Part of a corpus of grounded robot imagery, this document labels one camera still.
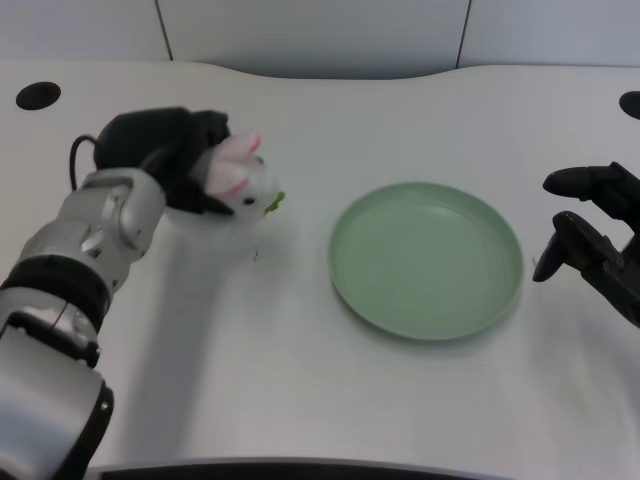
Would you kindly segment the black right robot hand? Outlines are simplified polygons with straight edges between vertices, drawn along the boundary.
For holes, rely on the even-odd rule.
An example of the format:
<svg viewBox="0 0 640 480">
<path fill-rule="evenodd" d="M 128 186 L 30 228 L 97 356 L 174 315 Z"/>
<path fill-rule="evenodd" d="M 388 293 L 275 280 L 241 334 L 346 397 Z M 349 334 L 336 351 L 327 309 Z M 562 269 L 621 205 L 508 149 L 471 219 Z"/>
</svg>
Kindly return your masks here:
<svg viewBox="0 0 640 480">
<path fill-rule="evenodd" d="M 562 211 L 552 219 L 554 233 L 533 273 L 541 283 L 563 265 L 600 293 L 626 320 L 639 325 L 639 179 L 613 162 L 608 166 L 573 167 L 550 174 L 547 192 L 589 201 L 610 218 L 628 225 L 633 236 L 621 251 L 578 214 Z"/>
</svg>

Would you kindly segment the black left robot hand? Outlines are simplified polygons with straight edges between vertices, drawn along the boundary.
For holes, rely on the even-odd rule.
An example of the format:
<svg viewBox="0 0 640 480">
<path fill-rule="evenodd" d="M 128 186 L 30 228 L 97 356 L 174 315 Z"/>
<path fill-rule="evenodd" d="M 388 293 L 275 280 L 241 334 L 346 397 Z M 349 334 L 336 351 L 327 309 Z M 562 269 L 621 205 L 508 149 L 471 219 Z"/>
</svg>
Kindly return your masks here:
<svg viewBox="0 0 640 480">
<path fill-rule="evenodd" d="M 232 216 L 234 211 L 204 192 L 196 166 L 230 136 L 228 115 L 183 107 L 142 110 L 116 116 L 94 147 L 99 170 L 137 168 L 153 177 L 173 209 Z"/>
</svg>

